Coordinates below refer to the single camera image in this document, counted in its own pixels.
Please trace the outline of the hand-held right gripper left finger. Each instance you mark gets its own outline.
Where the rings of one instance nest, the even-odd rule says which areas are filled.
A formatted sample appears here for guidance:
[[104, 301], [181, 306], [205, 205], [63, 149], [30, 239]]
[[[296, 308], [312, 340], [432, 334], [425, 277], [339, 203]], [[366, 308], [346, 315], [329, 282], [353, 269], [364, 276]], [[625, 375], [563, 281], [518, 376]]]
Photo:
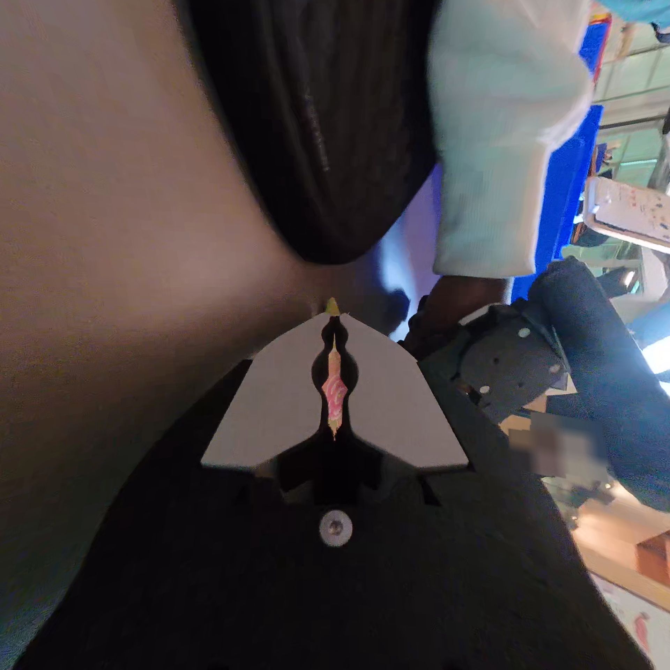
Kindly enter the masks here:
[[255, 355], [202, 457], [209, 468], [254, 471], [313, 436], [322, 396], [312, 367], [330, 316], [319, 314]]

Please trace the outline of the person's left forearm white sleeve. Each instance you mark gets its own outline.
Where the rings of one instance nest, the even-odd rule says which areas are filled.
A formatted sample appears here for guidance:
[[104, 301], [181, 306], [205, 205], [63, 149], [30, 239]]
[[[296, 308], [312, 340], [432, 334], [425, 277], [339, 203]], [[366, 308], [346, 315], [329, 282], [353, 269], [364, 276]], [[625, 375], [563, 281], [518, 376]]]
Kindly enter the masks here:
[[509, 279], [535, 272], [552, 153], [590, 110], [579, 56], [589, 1], [442, 1], [427, 50], [442, 165], [433, 271]]

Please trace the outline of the person's left hand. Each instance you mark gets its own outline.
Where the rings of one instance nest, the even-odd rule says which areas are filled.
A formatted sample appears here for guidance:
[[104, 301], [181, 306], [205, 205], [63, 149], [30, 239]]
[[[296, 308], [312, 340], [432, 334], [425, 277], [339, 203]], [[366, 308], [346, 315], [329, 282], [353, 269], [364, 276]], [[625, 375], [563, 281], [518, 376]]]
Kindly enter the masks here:
[[416, 360], [423, 360], [458, 335], [463, 319], [493, 304], [507, 304], [512, 284], [512, 279], [441, 277], [420, 300], [399, 344]]

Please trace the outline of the pink floral cloth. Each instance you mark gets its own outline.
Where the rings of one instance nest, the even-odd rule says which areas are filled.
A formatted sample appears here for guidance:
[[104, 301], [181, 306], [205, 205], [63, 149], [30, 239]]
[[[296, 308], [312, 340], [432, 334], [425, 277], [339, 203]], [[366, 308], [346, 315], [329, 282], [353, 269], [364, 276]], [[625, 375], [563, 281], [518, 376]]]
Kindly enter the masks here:
[[348, 386], [342, 378], [342, 361], [347, 354], [347, 331], [343, 329], [339, 305], [334, 297], [326, 302], [325, 312], [328, 321], [324, 324], [322, 338], [325, 344], [330, 345], [327, 354], [327, 376], [321, 389], [326, 402], [326, 423], [336, 441], [338, 432], [344, 423], [344, 402], [349, 392]]

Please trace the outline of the dark blue denim cloth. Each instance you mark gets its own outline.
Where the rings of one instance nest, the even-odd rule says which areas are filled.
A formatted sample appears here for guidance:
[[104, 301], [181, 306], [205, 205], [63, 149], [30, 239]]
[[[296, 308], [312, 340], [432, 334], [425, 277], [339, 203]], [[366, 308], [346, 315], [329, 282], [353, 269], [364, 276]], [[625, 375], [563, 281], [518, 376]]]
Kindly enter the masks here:
[[533, 282], [564, 350], [576, 398], [552, 412], [585, 422], [607, 470], [640, 503], [669, 512], [669, 396], [589, 268], [573, 256]]

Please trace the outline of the person's black garment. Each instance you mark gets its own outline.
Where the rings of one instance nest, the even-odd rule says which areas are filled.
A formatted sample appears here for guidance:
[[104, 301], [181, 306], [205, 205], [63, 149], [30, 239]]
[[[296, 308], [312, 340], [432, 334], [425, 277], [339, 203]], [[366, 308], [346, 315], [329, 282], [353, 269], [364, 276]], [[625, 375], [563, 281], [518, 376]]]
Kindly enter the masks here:
[[245, 175], [303, 260], [343, 265], [436, 163], [426, 50], [438, 1], [176, 1]]

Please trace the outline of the white box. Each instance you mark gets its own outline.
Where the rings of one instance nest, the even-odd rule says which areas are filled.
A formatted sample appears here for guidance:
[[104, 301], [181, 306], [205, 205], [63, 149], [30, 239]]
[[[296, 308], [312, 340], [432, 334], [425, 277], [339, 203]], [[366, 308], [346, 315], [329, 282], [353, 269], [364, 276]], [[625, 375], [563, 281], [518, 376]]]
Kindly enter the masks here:
[[583, 223], [602, 235], [669, 254], [669, 196], [662, 192], [590, 177]]

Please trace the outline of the brown box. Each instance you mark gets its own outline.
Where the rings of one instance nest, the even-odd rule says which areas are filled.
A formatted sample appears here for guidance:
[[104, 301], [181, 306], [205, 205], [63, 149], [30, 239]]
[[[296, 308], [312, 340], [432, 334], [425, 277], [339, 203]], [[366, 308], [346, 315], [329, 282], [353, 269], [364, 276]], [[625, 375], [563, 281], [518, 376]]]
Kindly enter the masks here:
[[669, 531], [638, 543], [635, 555], [641, 575], [669, 588]]

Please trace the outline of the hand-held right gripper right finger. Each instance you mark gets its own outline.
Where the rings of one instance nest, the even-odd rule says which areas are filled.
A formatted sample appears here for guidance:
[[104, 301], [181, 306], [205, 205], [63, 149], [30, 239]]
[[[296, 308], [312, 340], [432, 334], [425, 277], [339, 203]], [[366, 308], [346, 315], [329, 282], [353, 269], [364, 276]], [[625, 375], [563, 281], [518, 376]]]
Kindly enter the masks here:
[[358, 369], [348, 396], [352, 431], [420, 470], [466, 467], [468, 457], [415, 358], [348, 314], [340, 322]]

